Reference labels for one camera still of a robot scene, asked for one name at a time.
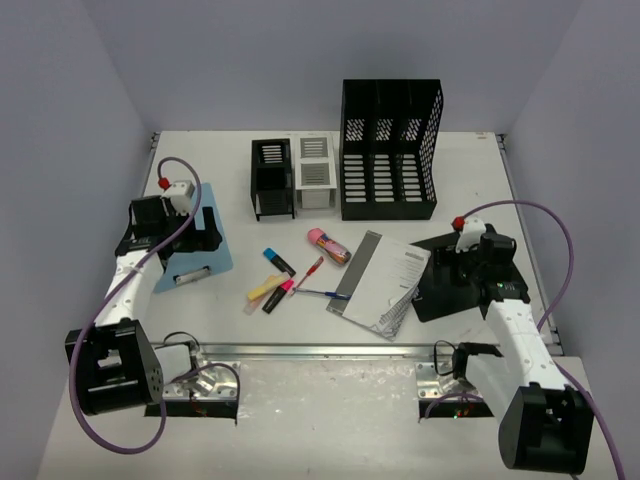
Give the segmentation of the yellow highlighter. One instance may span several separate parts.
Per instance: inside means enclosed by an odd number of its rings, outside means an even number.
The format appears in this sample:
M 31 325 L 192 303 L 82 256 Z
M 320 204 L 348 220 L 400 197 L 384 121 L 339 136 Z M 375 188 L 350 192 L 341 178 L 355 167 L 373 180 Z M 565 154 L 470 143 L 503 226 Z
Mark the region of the yellow highlighter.
M 280 284 L 290 279 L 290 276 L 287 273 L 280 273 L 277 280 L 274 280 L 268 287 L 268 293 L 277 288 Z

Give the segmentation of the pink cap black highlighter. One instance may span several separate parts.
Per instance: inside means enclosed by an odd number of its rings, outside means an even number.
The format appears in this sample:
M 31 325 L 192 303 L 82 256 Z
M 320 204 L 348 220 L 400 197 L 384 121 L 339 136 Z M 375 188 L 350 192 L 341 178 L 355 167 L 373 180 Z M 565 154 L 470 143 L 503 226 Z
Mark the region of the pink cap black highlighter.
M 292 288 L 293 284 L 294 284 L 294 281 L 292 279 L 289 279 L 283 282 L 282 284 L 280 284 L 273 291 L 273 293 L 268 298 L 268 300 L 265 302 L 265 304 L 262 307 L 262 311 L 267 314 L 270 314 L 276 308 L 276 306 L 282 301 L 282 299 L 286 296 L 286 294 Z

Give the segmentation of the orange highlighter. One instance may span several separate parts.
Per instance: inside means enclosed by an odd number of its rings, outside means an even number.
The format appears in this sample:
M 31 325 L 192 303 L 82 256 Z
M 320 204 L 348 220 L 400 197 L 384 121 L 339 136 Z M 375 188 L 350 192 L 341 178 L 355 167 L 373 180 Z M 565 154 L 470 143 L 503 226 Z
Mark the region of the orange highlighter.
M 267 287 L 277 279 L 277 275 L 270 275 L 260 286 L 248 294 L 248 302 L 243 309 L 246 315 L 251 315 L 257 309 L 264 296 L 268 293 Z

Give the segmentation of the pink glue bottle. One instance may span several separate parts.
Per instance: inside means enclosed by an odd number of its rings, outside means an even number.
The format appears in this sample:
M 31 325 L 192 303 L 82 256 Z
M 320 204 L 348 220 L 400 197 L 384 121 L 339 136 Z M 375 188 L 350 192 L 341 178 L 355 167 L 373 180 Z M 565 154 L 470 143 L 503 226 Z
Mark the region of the pink glue bottle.
M 330 238 L 323 230 L 314 228 L 308 231 L 307 238 L 337 265 L 345 266 L 351 260 L 351 252 L 342 244 Z

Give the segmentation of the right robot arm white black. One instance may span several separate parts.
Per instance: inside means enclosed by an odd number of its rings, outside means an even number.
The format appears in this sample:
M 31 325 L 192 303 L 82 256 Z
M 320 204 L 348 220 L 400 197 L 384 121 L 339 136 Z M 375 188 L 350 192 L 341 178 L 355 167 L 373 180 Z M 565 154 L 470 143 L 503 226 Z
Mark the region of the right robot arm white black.
M 446 368 L 456 392 L 475 388 L 498 423 L 509 469 L 579 475 L 594 414 L 549 353 L 533 317 L 527 284 L 513 262 L 516 241 L 483 223 L 460 228 L 448 262 L 474 287 L 496 345 L 464 342 Z

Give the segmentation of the blue pen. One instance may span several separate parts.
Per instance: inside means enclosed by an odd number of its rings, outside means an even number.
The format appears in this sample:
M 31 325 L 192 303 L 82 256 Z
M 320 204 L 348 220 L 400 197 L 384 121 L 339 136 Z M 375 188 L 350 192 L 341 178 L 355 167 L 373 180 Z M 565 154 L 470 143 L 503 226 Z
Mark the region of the blue pen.
M 333 291 L 321 291 L 321 290 L 305 289 L 305 288 L 300 288 L 300 287 L 294 287 L 293 288 L 293 292 L 294 293 L 302 293 L 302 294 L 322 296 L 322 297 L 327 297 L 327 298 L 331 298 L 331 299 L 345 300 L 345 301 L 348 301 L 348 300 L 351 299 L 351 295 L 349 295 L 349 294 L 340 294 L 340 293 L 333 292 Z

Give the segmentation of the blue cap black highlighter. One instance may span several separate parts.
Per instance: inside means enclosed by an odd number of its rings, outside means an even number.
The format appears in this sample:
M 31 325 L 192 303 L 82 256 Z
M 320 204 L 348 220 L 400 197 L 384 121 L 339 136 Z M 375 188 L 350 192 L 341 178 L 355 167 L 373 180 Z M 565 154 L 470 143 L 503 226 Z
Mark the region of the blue cap black highlighter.
M 278 255 L 273 249 L 266 248 L 263 251 L 265 258 L 273 264 L 279 271 L 287 273 L 291 278 L 296 275 L 296 271 L 291 265 L 289 265 L 280 255 Z

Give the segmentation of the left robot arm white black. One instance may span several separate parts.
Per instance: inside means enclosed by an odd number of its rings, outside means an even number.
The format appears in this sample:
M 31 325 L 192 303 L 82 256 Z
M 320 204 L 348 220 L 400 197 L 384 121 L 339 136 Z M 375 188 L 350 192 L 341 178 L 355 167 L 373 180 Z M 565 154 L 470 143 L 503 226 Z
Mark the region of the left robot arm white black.
M 77 402 L 85 415 L 156 404 L 170 379 L 187 393 L 206 385 L 207 367 L 187 349 L 156 354 L 143 321 L 153 295 L 233 266 L 208 185 L 200 195 L 133 200 L 115 255 L 109 302 L 83 341 L 76 330 L 65 339 L 67 358 L 76 366 Z

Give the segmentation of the red pen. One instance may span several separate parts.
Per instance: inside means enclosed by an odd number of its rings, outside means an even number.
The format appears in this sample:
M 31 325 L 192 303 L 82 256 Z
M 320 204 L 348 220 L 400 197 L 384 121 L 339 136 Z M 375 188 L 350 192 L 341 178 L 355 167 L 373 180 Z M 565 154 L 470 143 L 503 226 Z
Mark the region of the red pen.
M 292 287 L 290 296 L 293 296 L 295 294 L 296 289 L 298 287 L 301 287 L 304 284 L 304 282 L 323 264 L 323 262 L 324 262 L 324 257 L 320 256 L 316 260 L 316 262 L 311 267 L 309 267 L 309 269 L 306 271 L 304 276 L 298 281 L 298 283 Z

